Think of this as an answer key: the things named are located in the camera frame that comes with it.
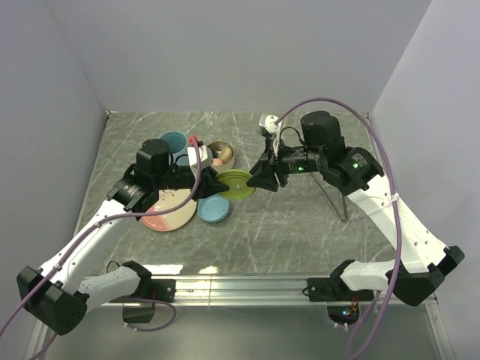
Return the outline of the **cream toy steamed bun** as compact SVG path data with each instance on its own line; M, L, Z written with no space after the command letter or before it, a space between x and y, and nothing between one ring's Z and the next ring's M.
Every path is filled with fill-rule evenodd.
M233 157L233 151L230 147L225 147L221 150L218 158L223 161L224 164L228 163Z

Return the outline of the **pink toy egg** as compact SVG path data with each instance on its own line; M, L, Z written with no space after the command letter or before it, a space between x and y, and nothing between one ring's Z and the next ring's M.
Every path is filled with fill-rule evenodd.
M214 166L222 166L222 165L224 164L224 162L223 162L221 159L219 159L219 158L215 158L215 159L213 160L212 164L213 164Z

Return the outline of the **beige steel bowl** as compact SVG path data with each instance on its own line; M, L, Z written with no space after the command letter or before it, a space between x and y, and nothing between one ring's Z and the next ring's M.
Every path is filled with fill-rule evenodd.
M214 160L212 167L219 173L233 168L235 164L235 151L226 141L215 140L208 144Z

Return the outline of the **green round lid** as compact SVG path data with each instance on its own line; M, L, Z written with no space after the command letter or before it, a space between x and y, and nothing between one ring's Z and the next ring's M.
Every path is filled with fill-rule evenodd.
M243 169L228 169L217 174L215 180L228 187L227 190L220 192L218 195L227 200L244 200L250 197L256 191L255 187L248 185L251 178L252 175Z

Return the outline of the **steel food tongs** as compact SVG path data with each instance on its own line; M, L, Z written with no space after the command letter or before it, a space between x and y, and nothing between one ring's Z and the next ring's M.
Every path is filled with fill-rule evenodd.
M327 184L315 173L310 174L310 182L328 209L340 222L346 223L348 221L348 210L345 196L336 187Z

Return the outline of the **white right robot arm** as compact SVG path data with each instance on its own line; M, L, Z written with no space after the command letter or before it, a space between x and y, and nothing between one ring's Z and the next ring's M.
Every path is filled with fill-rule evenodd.
M448 246L431 233L391 189L391 176L366 149L345 144L337 118L310 112L300 121L303 138L296 147L284 144L278 117L263 115L259 132L265 150L250 170L250 188L276 192L293 174L319 173L323 180L356 204L401 251L398 273L394 261L346 260L331 273L331 291L341 300L357 291L386 291L404 304L417 306L429 297L464 259L458 246Z

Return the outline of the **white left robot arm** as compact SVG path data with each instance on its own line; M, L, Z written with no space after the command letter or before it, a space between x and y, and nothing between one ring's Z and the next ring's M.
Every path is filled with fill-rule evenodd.
M161 190L189 190L198 200L226 191L215 180L212 150L190 138L187 166L178 166L168 143L146 140L136 160L109 191L97 213L53 258L38 269L25 267L16 278L20 305L57 335L74 330L84 316L121 297L142 302L152 295L152 274L134 261L97 277L86 273L114 241L150 215Z

